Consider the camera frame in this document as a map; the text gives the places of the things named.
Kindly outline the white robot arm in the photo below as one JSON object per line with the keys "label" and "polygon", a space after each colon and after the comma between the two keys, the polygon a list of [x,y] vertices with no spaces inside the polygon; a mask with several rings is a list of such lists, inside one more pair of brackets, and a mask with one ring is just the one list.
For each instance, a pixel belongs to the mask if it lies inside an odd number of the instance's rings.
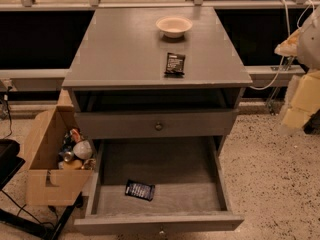
{"label": "white robot arm", "polygon": [[302,129],[320,110],[320,6],[274,52],[295,57],[309,71],[299,79],[282,124]]}

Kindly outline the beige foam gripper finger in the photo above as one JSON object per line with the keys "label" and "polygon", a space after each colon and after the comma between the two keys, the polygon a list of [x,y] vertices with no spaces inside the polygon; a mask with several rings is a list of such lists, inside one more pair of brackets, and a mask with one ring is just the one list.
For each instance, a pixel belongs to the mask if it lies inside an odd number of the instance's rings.
{"label": "beige foam gripper finger", "polygon": [[274,52],[280,56],[295,57],[297,55],[299,34],[300,30],[295,30],[286,40],[276,46]]}
{"label": "beige foam gripper finger", "polygon": [[294,75],[289,82],[279,118],[281,131],[302,130],[320,110],[320,71]]}

